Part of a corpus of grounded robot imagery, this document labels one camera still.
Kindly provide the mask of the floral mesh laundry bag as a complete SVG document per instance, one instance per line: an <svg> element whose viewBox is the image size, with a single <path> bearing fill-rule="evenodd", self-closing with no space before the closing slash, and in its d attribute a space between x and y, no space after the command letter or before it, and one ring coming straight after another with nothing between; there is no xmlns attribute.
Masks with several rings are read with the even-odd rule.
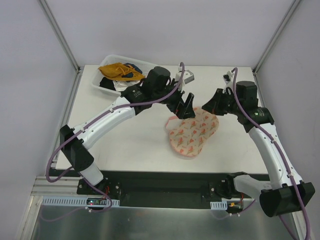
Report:
<svg viewBox="0 0 320 240"><path fill-rule="evenodd" d="M187 158L195 158L200 154L220 124L215 114L199 106L194 107L193 111L194 118L179 119L177 116L171 116L165 124L171 148Z"/></svg>

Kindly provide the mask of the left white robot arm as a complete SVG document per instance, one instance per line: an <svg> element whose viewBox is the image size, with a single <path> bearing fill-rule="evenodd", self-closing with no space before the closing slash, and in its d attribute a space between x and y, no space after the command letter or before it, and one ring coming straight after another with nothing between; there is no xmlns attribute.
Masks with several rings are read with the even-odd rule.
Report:
<svg viewBox="0 0 320 240"><path fill-rule="evenodd" d="M135 117L153 104L165 105L179 119L195 117L194 94L183 100L185 84L195 79L194 74L181 65L175 78L164 67L156 66L147 77L127 87L104 111L73 128L59 130L60 150L73 169L87 180L88 188L99 195L105 191L106 179L94 162L90 148L106 133L122 122Z"/></svg>

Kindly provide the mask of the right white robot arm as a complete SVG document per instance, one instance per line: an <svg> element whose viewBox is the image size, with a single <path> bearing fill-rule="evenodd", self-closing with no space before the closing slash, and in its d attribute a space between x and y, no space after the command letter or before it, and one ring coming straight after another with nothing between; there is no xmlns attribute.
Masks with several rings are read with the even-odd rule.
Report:
<svg viewBox="0 0 320 240"><path fill-rule="evenodd" d="M254 82L239 81L235 90L219 88L202 109L218 116L232 114L254 141L269 177L259 181L241 171L227 175L215 188L216 194L231 199L244 193L256 199L268 217L298 211L305 212L315 194L312 183L304 182L287 159L271 113L258 106L258 89Z"/></svg>

